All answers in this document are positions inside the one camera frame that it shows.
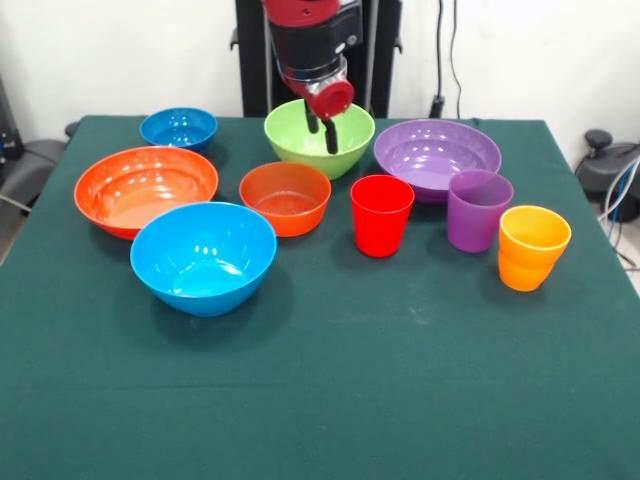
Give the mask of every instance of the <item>lime green bowl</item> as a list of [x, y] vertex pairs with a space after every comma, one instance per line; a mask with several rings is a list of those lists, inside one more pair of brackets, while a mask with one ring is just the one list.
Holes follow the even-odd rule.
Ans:
[[371, 115], [357, 105], [351, 105], [341, 115], [333, 117], [338, 134], [338, 153], [327, 152], [325, 128], [310, 133], [305, 118], [304, 101], [294, 100], [274, 109], [264, 122], [264, 131], [280, 160], [299, 162], [322, 171], [335, 180], [353, 167], [373, 138], [376, 126]]

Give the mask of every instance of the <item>purple bowl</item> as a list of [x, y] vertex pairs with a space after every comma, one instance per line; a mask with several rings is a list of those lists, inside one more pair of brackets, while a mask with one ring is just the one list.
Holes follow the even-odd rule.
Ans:
[[484, 133], [457, 122], [410, 120], [384, 130], [373, 152], [378, 165], [409, 183], [421, 203], [446, 203], [451, 178], [465, 170], [497, 173], [500, 149]]

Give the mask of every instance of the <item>blue bowl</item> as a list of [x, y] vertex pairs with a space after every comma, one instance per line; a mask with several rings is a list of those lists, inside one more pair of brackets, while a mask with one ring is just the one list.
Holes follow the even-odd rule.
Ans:
[[151, 145], [180, 147], [206, 153], [218, 131], [218, 120], [197, 108], [170, 108], [154, 113], [140, 125], [140, 135]]
[[223, 202], [193, 203], [147, 224], [131, 246], [131, 266], [160, 300], [198, 317], [230, 312], [264, 280], [276, 234], [260, 214]]

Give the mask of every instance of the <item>cup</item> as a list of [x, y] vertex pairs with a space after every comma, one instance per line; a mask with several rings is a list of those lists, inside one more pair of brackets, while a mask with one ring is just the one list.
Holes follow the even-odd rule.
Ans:
[[530, 292], [551, 274], [571, 240], [571, 227], [556, 212], [535, 205], [507, 210], [500, 219], [500, 278], [508, 287]]
[[400, 248], [415, 200], [411, 186], [391, 175], [369, 175], [351, 187], [358, 249], [370, 257], [388, 257]]
[[466, 170], [449, 184], [447, 236], [451, 245], [467, 253], [491, 248], [500, 217], [513, 199], [513, 185], [497, 173]]

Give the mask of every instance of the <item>plastic bowl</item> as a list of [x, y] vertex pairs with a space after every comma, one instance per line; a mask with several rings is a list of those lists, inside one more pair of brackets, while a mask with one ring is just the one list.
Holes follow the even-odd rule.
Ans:
[[375, 133], [371, 115], [357, 105], [351, 105], [341, 115], [333, 117], [338, 135], [338, 153], [327, 152], [325, 128], [319, 122], [316, 134], [309, 132], [303, 100], [280, 105], [267, 116], [264, 131], [280, 160], [299, 162], [322, 171], [329, 180], [344, 175], [362, 158]]
[[383, 131], [374, 145], [380, 167], [411, 185], [416, 201], [446, 203], [449, 182], [465, 170], [498, 172], [500, 149], [475, 128], [439, 119], [410, 120]]
[[231, 203], [196, 203], [143, 228], [131, 247], [131, 266], [171, 307], [215, 317], [256, 291], [276, 250], [275, 232], [257, 212]]
[[162, 110], [140, 125], [140, 135], [150, 145], [186, 148], [203, 154], [217, 131], [216, 117], [198, 108]]
[[262, 214], [279, 237], [296, 237], [316, 228], [331, 197], [331, 182], [302, 163], [267, 163], [240, 182], [244, 204]]
[[74, 190], [78, 210], [119, 238], [133, 240], [156, 216], [210, 200], [218, 173], [203, 156], [173, 147], [141, 147], [89, 167]]

